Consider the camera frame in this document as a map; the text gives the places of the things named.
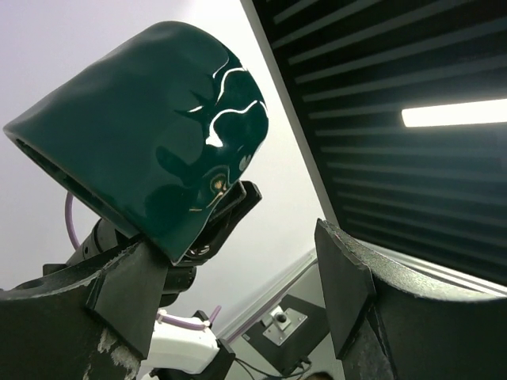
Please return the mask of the ceiling light panel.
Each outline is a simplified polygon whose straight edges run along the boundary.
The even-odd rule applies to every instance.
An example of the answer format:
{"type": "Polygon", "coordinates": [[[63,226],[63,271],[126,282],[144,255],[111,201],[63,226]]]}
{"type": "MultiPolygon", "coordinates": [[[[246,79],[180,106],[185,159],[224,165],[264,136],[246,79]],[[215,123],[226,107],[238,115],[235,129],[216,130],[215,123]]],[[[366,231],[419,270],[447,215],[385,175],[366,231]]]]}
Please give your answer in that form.
{"type": "Polygon", "coordinates": [[[503,1],[256,1],[339,226],[506,282],[506,126],[402,111],[506,95],[503,1]]]}

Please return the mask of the black monitor on mount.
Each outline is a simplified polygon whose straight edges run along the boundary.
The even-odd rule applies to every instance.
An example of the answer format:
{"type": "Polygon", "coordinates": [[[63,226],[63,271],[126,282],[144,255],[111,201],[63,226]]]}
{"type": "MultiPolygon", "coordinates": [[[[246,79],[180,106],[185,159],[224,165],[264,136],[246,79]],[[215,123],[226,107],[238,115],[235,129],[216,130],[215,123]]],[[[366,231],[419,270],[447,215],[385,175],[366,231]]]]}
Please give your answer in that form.
{"type": "Polygon", "coordinates": [[[258,321],[242,337],[276,371],[289,375],[330,330],[326,309],[321,306],[289,294],[282,298],[278,306],[286,315],[286,329],[280,329],[276,321],[272,321],[269,326],[258,321]]]}

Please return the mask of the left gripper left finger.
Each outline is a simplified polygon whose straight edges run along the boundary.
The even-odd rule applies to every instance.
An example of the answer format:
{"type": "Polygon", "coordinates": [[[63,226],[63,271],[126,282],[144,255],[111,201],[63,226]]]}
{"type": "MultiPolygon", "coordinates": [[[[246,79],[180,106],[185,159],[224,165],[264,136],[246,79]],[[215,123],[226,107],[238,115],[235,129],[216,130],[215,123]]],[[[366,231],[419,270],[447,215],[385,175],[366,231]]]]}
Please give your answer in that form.
{"type": "Polygon", "coordinates": [[[134,379],[166,274],[144,242],[1,293],[3,379],[134,379]]]}

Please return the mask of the dark green glossy mug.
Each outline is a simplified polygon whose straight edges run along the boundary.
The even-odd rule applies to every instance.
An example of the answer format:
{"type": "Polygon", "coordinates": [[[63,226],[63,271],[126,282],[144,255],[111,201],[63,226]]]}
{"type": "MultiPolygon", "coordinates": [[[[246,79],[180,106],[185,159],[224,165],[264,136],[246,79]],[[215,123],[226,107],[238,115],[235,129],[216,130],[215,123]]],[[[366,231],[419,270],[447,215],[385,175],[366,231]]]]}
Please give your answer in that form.
{"type": "Polygon", "coordinates": [[[191,247],[265,140],[265,100],[214,36],[163,21],[5,127],[47,174],[173,262],[191,247]]]}

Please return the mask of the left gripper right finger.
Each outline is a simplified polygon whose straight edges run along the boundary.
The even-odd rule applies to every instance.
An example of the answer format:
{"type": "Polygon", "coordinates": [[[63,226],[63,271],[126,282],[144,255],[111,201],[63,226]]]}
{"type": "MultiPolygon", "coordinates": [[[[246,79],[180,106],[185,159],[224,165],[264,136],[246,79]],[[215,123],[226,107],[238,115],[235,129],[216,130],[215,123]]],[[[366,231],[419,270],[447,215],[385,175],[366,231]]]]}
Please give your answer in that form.
{"type": "Polygon", "coordinates": [[[399,263],[318,220],[318,269],[347,379],[503,379],[506,300],[399,263]]]}

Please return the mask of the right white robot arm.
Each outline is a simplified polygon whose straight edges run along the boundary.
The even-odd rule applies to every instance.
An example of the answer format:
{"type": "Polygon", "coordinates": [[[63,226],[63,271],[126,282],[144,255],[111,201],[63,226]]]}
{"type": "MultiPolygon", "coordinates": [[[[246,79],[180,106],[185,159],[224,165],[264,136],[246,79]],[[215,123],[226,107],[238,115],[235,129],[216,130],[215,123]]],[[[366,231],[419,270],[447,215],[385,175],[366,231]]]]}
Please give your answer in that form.
{"type": "MultiPolygon", "coordinates": [[[[78,254],[77,262],[91,258],[92,248],[98,253],[105,252],[106,248],[99,248],[98,227],[99,222],[90,233],[88,240],[81,245],[74,231],[72,219],[73,195],[67,192],[64,206],[64,220],[66,223],[67,234],[71,244],[78,254]]],[[[190,248],[185,252],[179,266],[170,268],[167,272],[165,293],[162,294],[160,307],[163,308],[173,303],[177,296],[186,291],[192,284],[196,275],[196,267],[204,264],[213,258],[228,239],[231,232],[237,224],[261,201],[262,196],[256,184],[251,181],[242,180],[236,183],[225,198],[219,202],[210,216],[206,226],[200,235],[193,242],[190,248]]],[[[50,275],[72,265],[71,259],[66,264],[45,264],[43,266],[43,275],[50,275]]],[[[202,321],[198,317],[186,318],[175,317],[165,313],[164,309],[159,309],[157,314],[158,325],[170,325],[177,329],[189,330],[191,333],[201,333],[205,329],[210,329],[212,323],[218,314],[220,307],[217,306],[208,320],[202,321]]]]}

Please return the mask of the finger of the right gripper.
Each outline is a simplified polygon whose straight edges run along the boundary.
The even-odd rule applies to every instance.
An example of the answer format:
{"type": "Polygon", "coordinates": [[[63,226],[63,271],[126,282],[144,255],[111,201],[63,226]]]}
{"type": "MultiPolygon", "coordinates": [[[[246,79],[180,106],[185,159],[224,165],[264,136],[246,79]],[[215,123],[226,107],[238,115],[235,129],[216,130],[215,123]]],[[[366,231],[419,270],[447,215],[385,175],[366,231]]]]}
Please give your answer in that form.
{"type": "Polygon", "coordinates": [[[241,180],[219,201],[204,229],[185,253],[186,261],[207,261],[213,258],[234,228],[261,201],[258,186],[241,180]]]}

